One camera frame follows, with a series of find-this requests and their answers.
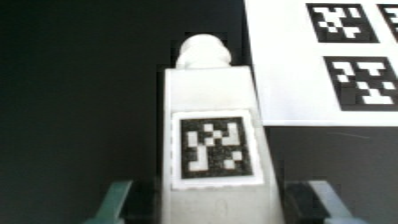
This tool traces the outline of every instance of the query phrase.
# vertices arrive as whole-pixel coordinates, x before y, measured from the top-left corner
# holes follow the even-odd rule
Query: white rounded top
[[[183,42],[176,68],[229,67],[231,54],[219,38],[208,34],[192,36]]]

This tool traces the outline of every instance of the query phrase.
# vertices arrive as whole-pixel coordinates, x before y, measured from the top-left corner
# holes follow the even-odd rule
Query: white object
[[[379,43],[320,43],[307,3],[361,4]],[[387,57],[398,75],[398,43],[377,4],[396,4],[396,0],[245,0],[263,125],[398,126],[398,111],[341,110],[323,61],[323,56]],[[338,8],[336,13],[327,13],[327,21],[336,27],[341,26],[341,16],[361,16],[355,8],[348,8],[345,15],[341,13]],[[354,37],[355,30],[347,30],[347,35]],[[336,66],[345,70],[338,80],[348,83],[352,67],[343,63]],[[377,77],[380,65],[364,63],[361,66]],[[393,102],[375,90],[364,101],[370,105],[391,105]]]
[[[251,69],[229,61],[222,42],[197,35],[181,47],[178,69],[165,70],[162,224],[284,223]],[[199,125],[185,130],[185,124]],[[215,147],[228,152],[219,165]],[[242,164],[252,168],[242,175],[212,171],[235,174]],[[213,176],[185,178],[194,174]]]

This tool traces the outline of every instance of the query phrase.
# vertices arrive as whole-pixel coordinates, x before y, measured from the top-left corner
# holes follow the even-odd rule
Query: black background
[[[245,64],[242,0],[0,2],[0,223],[82,223],[108,184],[156,177],[164,68],[194,33]],[[398,129],[267,128],[279,178],[327,179],[398,220]]]

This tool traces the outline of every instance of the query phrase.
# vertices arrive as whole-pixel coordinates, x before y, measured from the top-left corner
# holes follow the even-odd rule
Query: square tag
[[[398,110],[398,79],[386,57],[323,57],[343,111]]]
[[[263,183],[251,113],[172,114],[172,189]]]
[[[379,43],[361,4],[307,3],[318,42]]]
[[[398,41],[398,5],[379,4],[379,9]]]

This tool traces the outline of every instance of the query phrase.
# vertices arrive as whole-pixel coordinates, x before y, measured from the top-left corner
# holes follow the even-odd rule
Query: black and white square pattern
[[[307,3],[318,41],[379,43],[361,4]]]
[[[252,175],[242,117],[181,120],[185,178]]]
[[[379,9],[398,41],[398,5],[379,4]]]
[[[172,116],[172,188],[261,183],[258,143],[245,110]]]
[[[398,79],[386,57],[325,57],[343,111],[398,110]]]

